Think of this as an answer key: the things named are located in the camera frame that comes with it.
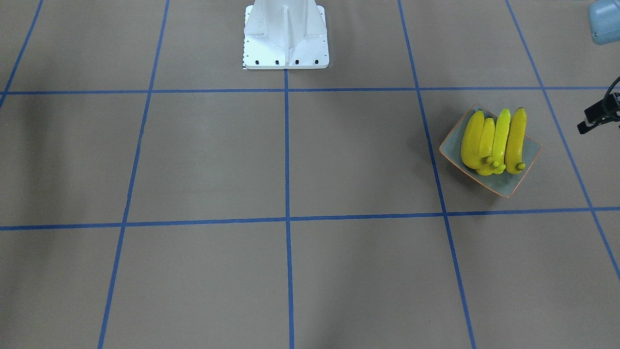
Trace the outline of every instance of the white metal base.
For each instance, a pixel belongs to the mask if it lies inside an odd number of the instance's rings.
[[[325,9],[314,0],[255,0],[245,17],[244,69],[329,66]]]

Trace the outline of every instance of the square plate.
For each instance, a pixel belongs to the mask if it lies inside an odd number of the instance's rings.
[[[471,177],[474,181],[480,183],[483,187],[499,196],[510,197],[515,192],[516,187],[521,184],[523,178],[525,178],[528,174],[529,169],[534,164],[534,161],[536,161],[536,158],[538,157],[538,154],[543,146],[526,135],[523,140],[523,153],[521,157],[523,162],[527,165],[520,174],[511,174],[508,173],[508,171],[504,171],[502,174],[492,174],[490,176],[479,175],[475,170],[465,166],[461,159],[461,141],[463,140],[463,134],[465,133],[465,128],[467,127],[467,122],[463,121],[469,120],[469,118],[478,110],[482,110],[484,117],[492,117],[497,120],[497,116],[493,115],[479,104],[475,104],[465,113],[465,115],[463,115],[461,120],[456,123],[454,128],[452,128],[452,131],[448,133],[446,139],[444,139],[441,143],[439,150],[441,154],[448,159],[448,161],[458,167],[461,171],[463,171],[463,173]]]

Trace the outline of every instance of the banana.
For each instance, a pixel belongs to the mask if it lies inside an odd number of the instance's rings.
[[[480,136],[480,144],[478,145],[478,156],[481,157],[483,166],[476,169],[479,175],[488,176],[493,173],[491,157],[493,150],[493,138],[495,134],[495,120],[492,117],[484,119],[484,126],[482,127],[482,135]]]
[[[518,175],[525,168],[525,163],[521,161],[521,154],[523,153],[523,139],[525,138],[527,121],[528,116],[525,114],[525,109],[519,108],[510,122],[504,160],[506,170],[513,175]]]
[[[493,173],[500,175],[503,173],[506,165],[504,165],[504,153],[506,151],[506,141],[508,140],[508,130],[510,129],[510,111],[502,110],[497,117],[495,125],[495,135],[493,137],[493,150],[491,158],[493,159]]]
[[[482,167],[483,163],[478,155],[478,145],[484,126],[484,113],[477,111],[469,118],[463,141],[461,142],[461,159],[463,163],[473,170]]]

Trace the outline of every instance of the horizontal blue line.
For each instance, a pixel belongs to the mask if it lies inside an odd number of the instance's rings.
[[[165,220],[162,222],[127,222],[128,227],[158,227],[162,225],[206,225],[235,223],[284,222],[284,217],[240,218],[240,219],[199,219],[199,220]]]
[[[84,228],[119,228],[121,223],[88,223],[88,224],[49,224],[49,225],[13,225],[0,227],[0,231],[11,230],[46,230],[46,229],[84,229]]]
[[[551,90],[606,90],[607,86],[545,86]],[[540,90],[539,86],[461,86],[461,87],[422,87],[421,91],[506,91]],[[363,92],[363,91],[416,91],[411,88],[291,88],[289,92]],[[7,96],[31,96],[46,94],[147,94],[147,89],[107,89],[83,91],[8,91]],[[154,89],[152,93],[269,93],[284,92],[283,88],[257,89]]]
[[[620,211],[620,206],[594,207],[595,211]],[[590,212],[588,207],[560,208],[560,209],[524,209],[499,211],[462,211],[447,212],[448,216],[469,215],[510,215],[510,214],[545,214],[563,212]],[[390,218],[423,218],[441,217],[441,212],[405,213],[405,214],[352,214],[352,215],[309,215],[291,217],[292,222],[311,220],[353,220],[353,219],[390,219]],[[200,219],[200,220],[165,220],[152,222],[128,222],[128,227],[157,227],[165,225],[208,225],[208,224],[235,224],[235,223],[265,223],[284,222],[286,217],[241,218],[241,219]],[[118,228],[121,223],[90,223],[90,224],[51,224],[51,225],[12,225],[0,226],[0,231],[11,230],[44,230],[44,229],[84,229],[84,228]]]
[[[464,211],[447,212],[448,216],[460,215],[501,215],[501,214],[541,214],[541,213],[563,213],[563,212],[590,212],[589,207],[575,207],[562,209],[525,209],[525,210],[498,210],[498,211]]]

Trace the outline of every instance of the vertical blue line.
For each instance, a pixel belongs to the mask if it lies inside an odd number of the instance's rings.
[[[422,102],[422,93],[420,91],[420,84],[418,82],[417,72],[415,70],[414,55],[411,50],[411,43],[409,42],[409,32],[407,30],[407,24],[405,22],[405,15],[402,10],[402,2],[398,0],[398,7],[401,13],[402,30],[405,35],[405,42],[407,44],[407,52],[409,53],[409,63],[411,64],[411,72],[414,76],[415,90],[418,97],[418,104],[420,105],[420,113],[422,114],[422,122],[424,124],[424,133],[426,134],[428,143],[428,152],[430,154],[430,160],[433,165],[433,173],[435,174],[435,184],[437,185],[437,193],[439,195],[439,202],[441,204],[441,212],[443,214],[443,222],[446,226],[446,233],[448,234],[448,243],[450,245],[450,253],[452,254],[452,262],[454,264],[454,273],[456,274],[456,282],[459,286],[459,293],[461,295],[461,304],[463,305],[463,313],[465,315],[465,321],[467,323],[467,332],[469,333],[469,342],[472,349],[476,349],[476,339],[474,338],[474,329],[471,325],[469,317],[469,308],[467,306],[467,298],[465,297],[465,289],[463,288],[463,281],[461,279],[461,269],[459,268],[459,262],[456,258],[456,249],[454,248],[454,240],[452,239],[452,229],[450,228],[450,221],[448,220],[448,213],[446,210],[446,203],[443,199],[443,191],[441,190],[441,182],[439,180],[439,172],[437,171],[437,164],[435,161],[435,154],[433,152],[433,144],[431,141],[430,132],[428,131],[428,122],[426,113],[424,111],[424,103]]]
[[[133,185],[136,179],[136,172],[138,170],[138,160],[140,159],[140,150],[142,143],[142,136],[144,135],[144,126],[146,125],[146,118],[149,112],[149,105],[151,103],[151,96],[153,94],[153,84],[155,82],[155,73],[157,71],[157,61],[159,59],[159,52],[161,50],[161,43],[164,39],[164,30],[166,28],[166,19],[168,17],[168,7],[170,0],[166,0],[166,6],[164,8],[164,16],[161,21],[161,28],[159,29],[159,40],[157,41],[157,49],[155,51],[155,58],[153,60],[153,70],[151,72],[151,80],[149,83],[149,91],[146,96],[146,102],[144,104],[144,113],[142,115],[142,123],[140,125],[140,133],[138,135],[138,144],[136,146],[136,155],[133,159],[133,167],[131,169],[131,178],[129,180],[129,188],[127,190],[127,203],[125,205],[125,211],[123,213],[123,222],[118,234],[118,244],[116,254],[114,256],[114,265],[112,266],[112,275],[110,277],[110,286],[108,288],[108,297],[105,302],[104,318],[101,323],[101,332],[99,333],[98,349],[103,349],[105,340],[105,331],[108,325],[108,318],[110,315],[110,307],[112,306],[112,296],[114,294],[114,285],[116,283],[116,276],[118,273],[118,263],[120,261],[120,254],[123,248],[123,239],[125,238],[125,228],[127,227],[127,217],[129,216],[129,208],[131,205],[131,195],[133,194]]]
[[[573,166],[575,175],[577,175],[577,180],[579,181],[579,185],[581,186],[581,189],[583,191],[583,196],[585,197],[585,200],[588,203],[588,207],[590,208],[590,213],[592,214],[592,218],[594,218],[594,223],[596,224],[598,233],[599,235],[601,235],[603,245],[605,246],[605,249],[607,250],[607,254],[609,255],[611,264],[616,272],[616,276],[618,277],[618,280],[620,280],[620,268],[618,268],[618,263],[616,261],[616,258],[614,257],[614,253],[611,251],[611,248],[609,247],[609,243],[607,241],[607,237],[605,236],[605,232],[603,231],[603,228],[598,221],[598,216],[596,215],[596,211],[594,210],[594,206],[592,205],[592,201],[590,200],[590,195],[588,195],[588,191],[585,188],[581,174],[579,173],[579,169],[577,168],[577,163],[575,162],[575,158],[573,158],[573,155],[570,152],[569,144],[568,142],[566,142],[566,138],[564,137],[564,133],[562,132],[562,127],[560,127],[560,123],[557,120],[556,112],[553,110],[553,106],[551,105],[551,100],[549,99],[547,90],[543,85],[543,82],[542,82],[543,80],[541,79],[540,74],[538,73],[536,64],[534,64],[534,58],[532,58],[532,54],[529,51],[528,44],[525,42],[525,37],[523,36],[523,32],[521,31],[519,22],[516,20],[515,12],[513,11],[512,6],[510,5],[510,1],[509,0],[505,0],[505,1],[506,1],[506,6],[508,6],[508,10],[510,11],[510,15],[512,16],[512,21],[515,23],[516,31],[519,33],[519,37],[521,38],[521,43],[523,44],[523,47],[525,48],[525,52],[528,54],[529,62],[532,65],[532,69],[534,70],[534,74],[536,75],[536,79],[538,80],[538,85],[540,85],[542,94],[544,95],[544,98],[547,101],[547,106],[549,107],[549,110],[551,111],[551,117],[553,118],[553,121],[556,124],[556,129],[558,133],[560,134],[560,138],[562,139],[562,144],[564,144],[564,149],[566,149],[566,153],[569,156],[570,164]]]
[[[11,88],[11,84],[13,83],[13,79],[15,78],[15,73],[17,72],[17,67],[19,66],[19,62],[22,60],[24,52],[26,51],[26,45],[28,45],[28,41],[30,41],[30,36],[32,35],[32,31],[34,30],[35,24],[37,23],[39,12],[41,12],[41,6],[43,6],[43,0],[39,0],[37,10],[35,11],[35,16],[32,18],[32,23],[30,24],[30,28],[28,29],[28,34],[26,34],[26,39],[24,40],[22,49],[19,50],[19,54],[17,55],[17,60],[15,61],[15,64],[13,65],[13,70],[11,70],[11,75],[9,76],[9,81],[7,81],[6,86],[4,87],[4,91],[2,92],[2,97],[0,97],[0,108],[2,108],[2,105],[4,104],[6,94],[9,92],[9,88]]]
[[[293,312],[293,259],[291,251],[290,151],[288,137],[288,70],[284,70],[284,142],[285,142],[285,204],[286,204],[286,268],[288,278],[288,341],[295,348],[295,317]]]

